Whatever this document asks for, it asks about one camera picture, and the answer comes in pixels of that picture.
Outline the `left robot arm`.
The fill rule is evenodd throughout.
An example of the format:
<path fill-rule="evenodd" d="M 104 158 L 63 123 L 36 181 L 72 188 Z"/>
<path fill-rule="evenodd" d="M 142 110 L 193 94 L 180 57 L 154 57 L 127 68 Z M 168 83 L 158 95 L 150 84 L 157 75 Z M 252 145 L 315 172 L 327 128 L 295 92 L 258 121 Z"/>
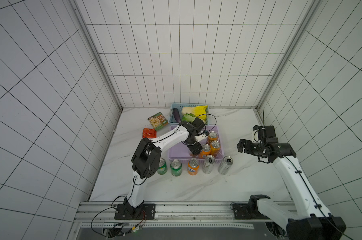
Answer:
<path fill-rule="evenodd" d="M 202 151 L 200 141 L 206 139 L 205 124 L 199 119 L 194 123 L 181 122 L 171 131 L 154 139 L 141 139 L 132 156 L 133 187 L 127 196 L 127 204 L 133 209 L 138 208 L 144 202 L 147 179 L 158 170 L 162 152 L 179 143 L 185 143 L 194 155 Z"/>

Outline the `green soda can back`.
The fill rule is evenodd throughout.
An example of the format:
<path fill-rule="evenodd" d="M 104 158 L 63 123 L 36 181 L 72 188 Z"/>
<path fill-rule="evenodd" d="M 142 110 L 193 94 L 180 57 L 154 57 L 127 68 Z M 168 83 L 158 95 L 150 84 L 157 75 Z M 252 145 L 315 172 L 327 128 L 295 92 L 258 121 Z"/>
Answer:
<path fill-rule="evenodd" d="M 180 160 L 175 159 L 171 162 L 171 173 L 173 176 L 178 177 L 182 173 L 182 163 Z"/>

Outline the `green soda can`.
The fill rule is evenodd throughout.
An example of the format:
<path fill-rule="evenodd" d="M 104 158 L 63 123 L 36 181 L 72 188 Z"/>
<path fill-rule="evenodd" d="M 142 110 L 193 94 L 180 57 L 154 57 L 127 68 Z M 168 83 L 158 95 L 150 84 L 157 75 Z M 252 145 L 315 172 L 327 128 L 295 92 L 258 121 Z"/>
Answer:
<path fill-rule="evenodd" d="M 164 175 L 166 174 L 168 171 L 168 167 L 167 167 L 167 162 L 165 159 L 163 158 L 160 158 L 160 162 L 159 162 L 159 167 L 158 167 L 158 170 L 157 170 L 157 173 L 159 175 Z"/>
<path fill-rule="evenodd" d="M 175 159 L 171 162 L 171 173 L 173 176 L 178 177 L 182 173 L 182 163 L 180 160 Z"/>

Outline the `orange can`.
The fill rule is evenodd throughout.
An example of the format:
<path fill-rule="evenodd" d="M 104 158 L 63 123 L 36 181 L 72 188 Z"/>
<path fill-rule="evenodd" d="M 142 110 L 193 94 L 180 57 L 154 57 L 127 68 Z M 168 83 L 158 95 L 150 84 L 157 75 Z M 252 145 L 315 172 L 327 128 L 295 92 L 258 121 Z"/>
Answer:
<path fill-rule="evenodd" d="M 221 149 L 221 144 L 218 140 L 210 142 L 210 154 L 216 157 Z"/>
<path fill-rule="evenodd" d="M 202 145 L 202 150 L 200 152 L 200 154 L 198 155 L 200 159 L 204 159 L 206 158 L 206 156 L 208 156 L 211 152 L 211 147 L 209 144 L 203 144 Z"/>
<path fill-rule="evenodd" d="M 210 131 L 207 136 L 207 144 L 210 145 L 211 142 L 218 140 L 218 134 L 215 131 Z"/>
<path fill-rule="evenodd" d="M 198 159 L 192 158 L 189 160 L 187 165 L 188 173 L 192 176 L 197 175 L 199 170 L 199 161 Z"/>

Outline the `white Monster can back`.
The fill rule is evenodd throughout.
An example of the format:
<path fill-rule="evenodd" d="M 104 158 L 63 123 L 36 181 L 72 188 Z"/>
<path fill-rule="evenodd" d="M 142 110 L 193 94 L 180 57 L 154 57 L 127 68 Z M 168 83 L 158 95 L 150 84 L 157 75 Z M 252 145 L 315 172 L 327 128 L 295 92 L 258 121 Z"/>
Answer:
<path fill-rule="evenodd" d="M 218 172 L 221 174 L 221 175 L 225 175 L 228 173 L 229 169 L 232 167 L 233 165 L 233 158 L 230 157 L 230 156 L 225 156 L 219 167 L 218 167 Z"/>

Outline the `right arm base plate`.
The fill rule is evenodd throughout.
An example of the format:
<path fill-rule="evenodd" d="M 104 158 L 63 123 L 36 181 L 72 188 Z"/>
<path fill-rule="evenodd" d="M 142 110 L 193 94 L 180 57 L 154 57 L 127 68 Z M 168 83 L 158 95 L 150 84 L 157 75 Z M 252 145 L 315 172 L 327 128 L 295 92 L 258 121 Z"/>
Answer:
<path fill-rule="evenodd" d="M 250 220 L 250 219 L 257 219 L 257 211 L 252 203 L 247 204 L 239 204 L 239 203 L 231 203 L 230 209 L 234 213 L 234 218 L 236 220 Z"/>

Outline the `white monster can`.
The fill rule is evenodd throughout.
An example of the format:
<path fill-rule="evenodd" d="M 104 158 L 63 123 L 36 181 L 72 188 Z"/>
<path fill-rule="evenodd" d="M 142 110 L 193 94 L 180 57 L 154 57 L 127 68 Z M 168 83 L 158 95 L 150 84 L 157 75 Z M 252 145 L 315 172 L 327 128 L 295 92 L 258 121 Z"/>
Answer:
<path fill-rule="evenodd" d="M 228 173 L 229 169 L 232 167 L 233 165 L 233 158 L 230 157 L 230 156 L 225 156 L 219 167 L 218 167 L 218 172 L 221 174 L 221 175 L 225 175 Z"/>
<path fill-rule="evenodd" d="M 205 174 L 210 174 L 215 164 L 215 157 L 213 155 L 207 155 L 203 162 L 202 171 Z"/>

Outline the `purple plastic basket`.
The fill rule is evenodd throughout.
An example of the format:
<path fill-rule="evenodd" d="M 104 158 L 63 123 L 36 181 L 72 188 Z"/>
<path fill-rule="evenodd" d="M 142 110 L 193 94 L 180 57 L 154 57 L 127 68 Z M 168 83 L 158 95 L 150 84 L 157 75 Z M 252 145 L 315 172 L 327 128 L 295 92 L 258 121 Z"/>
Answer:
<path fill-rule="evenodd" d="M 213 125 L 208 125 L 206 128 L 208 130 L 212 129 L 212 131 L 216 132 L 218 135 L 217 140 L 220 143 L 220 150 L 217 153 L 217 155 L 214 157 L 215 157 L 216 161 L 220 162 L 223 160 L 223 158 L 225 156 L 223 141 L 221 140 L 220 128 L 219 128 L 219 126 L 214 127 Z M 186 145 L 184 145 L 183 143 L 178 143 L 174 147 L 170 148 L 168 150 L 168 156 L 169 156 L 169 160 L 179 159 L 182 162 L 185 162 L 185 161 L 189 160 L 190 158 L 192 158 L 192 156 L 189 154 L 188 147 Z"/>

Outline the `green soda can front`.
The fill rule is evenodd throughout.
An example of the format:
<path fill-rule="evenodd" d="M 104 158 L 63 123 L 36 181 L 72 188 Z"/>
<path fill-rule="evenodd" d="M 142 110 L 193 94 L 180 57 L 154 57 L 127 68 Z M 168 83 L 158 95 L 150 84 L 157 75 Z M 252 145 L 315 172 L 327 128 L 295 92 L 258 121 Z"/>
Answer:
<path fill-rule="evenodd" d="M 158 170 L 157 170 L 157 173 L 159 175 L 164 175 L 166 174 L 168 171 L 168 167 L 167 167 L 167 162 L 165 159 L 163 158 L 160 158 L 160 162 L 159 162 L 159 167 L 158 167 Z"/>

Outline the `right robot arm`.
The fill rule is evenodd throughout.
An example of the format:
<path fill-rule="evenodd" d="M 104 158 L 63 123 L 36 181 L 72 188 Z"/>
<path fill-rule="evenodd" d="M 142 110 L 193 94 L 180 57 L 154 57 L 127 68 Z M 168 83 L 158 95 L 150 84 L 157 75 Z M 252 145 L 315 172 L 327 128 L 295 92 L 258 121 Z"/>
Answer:
<path fill-rule="evenodd" d="M 244 217 L 268 218 L 282 228 L 291 240 L 339 240 L 346 230 L 341 217 L 334 216 L 320 200 L 300 167 L 289 143 L 252 142 L 240 139 L 240 153 L 267 159 L 283 179 L 296 212 L 278 204 L 267 195 L 252 195 L 247 204 L 234 204 L 234 210 L 244 210 Z"/>

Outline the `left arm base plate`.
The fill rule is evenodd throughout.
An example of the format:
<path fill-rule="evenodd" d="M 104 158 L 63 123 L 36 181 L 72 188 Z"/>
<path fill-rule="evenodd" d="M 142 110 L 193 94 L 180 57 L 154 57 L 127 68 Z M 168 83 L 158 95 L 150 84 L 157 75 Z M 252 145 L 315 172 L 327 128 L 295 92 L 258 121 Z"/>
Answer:
<path fill-rule="evenodd" d="M 155 218 L 156 205 L 142 203 L 133 208 L 129 203 L 118 204 L 115 220 L 153 220 Z"/>

